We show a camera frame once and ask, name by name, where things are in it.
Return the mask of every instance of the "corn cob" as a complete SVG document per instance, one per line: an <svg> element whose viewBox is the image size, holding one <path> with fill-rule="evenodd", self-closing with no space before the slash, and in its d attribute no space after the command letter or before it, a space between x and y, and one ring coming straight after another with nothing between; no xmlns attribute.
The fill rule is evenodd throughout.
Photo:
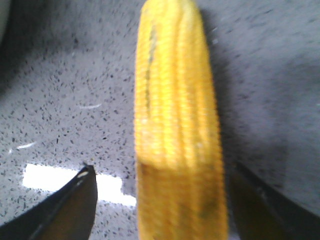
<svg viewBox="0 0 320 240"><path fill-rule="evenodd" d="M140 240L226 240L228 217L209 51L192 0L147 0L136 54Z"/></svg>

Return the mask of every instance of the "yellow corn kernel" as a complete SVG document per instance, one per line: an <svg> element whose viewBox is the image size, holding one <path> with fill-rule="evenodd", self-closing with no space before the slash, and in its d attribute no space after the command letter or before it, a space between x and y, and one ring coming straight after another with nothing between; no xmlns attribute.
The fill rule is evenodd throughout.
<svg viewBox="0 0 320 240"><path fill-rule="evenodd" d="M140 240L226 240L220 126L209 51L192 0L147 0L136 54Z"/></svg>

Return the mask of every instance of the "corn on the cob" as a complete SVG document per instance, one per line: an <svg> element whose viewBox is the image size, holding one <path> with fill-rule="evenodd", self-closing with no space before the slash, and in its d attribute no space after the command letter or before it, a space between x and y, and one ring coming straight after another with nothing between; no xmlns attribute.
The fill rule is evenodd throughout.
<svg viewBox="0 0 320 240"><path fill-rule="evenodd" d="M192 0L146 1L135 84L140 240L226 240L220 126Z"/></svg>

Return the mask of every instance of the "speckled countertop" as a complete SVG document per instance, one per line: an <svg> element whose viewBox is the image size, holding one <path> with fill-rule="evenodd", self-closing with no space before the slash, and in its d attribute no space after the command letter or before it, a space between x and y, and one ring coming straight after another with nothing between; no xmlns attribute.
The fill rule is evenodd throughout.
<svg viewBox="0 0 320 240"><path fill-rule="evenodd" d="M90 239L138 238L133 104L143 2L13 1L0 49L0 224L51 194L24 182L27 166L78 171L87 162L110 176L106 195L118 196L100 198ZM198 4L227 166L246 163L320 215L320 2Z"/></svg>

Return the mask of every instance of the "gray granite surface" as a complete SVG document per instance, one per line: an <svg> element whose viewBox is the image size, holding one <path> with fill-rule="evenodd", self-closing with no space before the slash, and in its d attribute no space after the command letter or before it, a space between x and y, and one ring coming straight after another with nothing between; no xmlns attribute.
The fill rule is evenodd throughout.
<svg viewBox="0 0 320 240"><path fill-rule="evenodd" d="M0 224L51 194L23 184L28 164L78 171L85 161L121 179L119 194L136 196L134 67L143 2L13 1L0 48ZM198 5L227 169L242 161L320 215L320 1ZM90 239L137 239L135 211L100 200Z"/></svg>

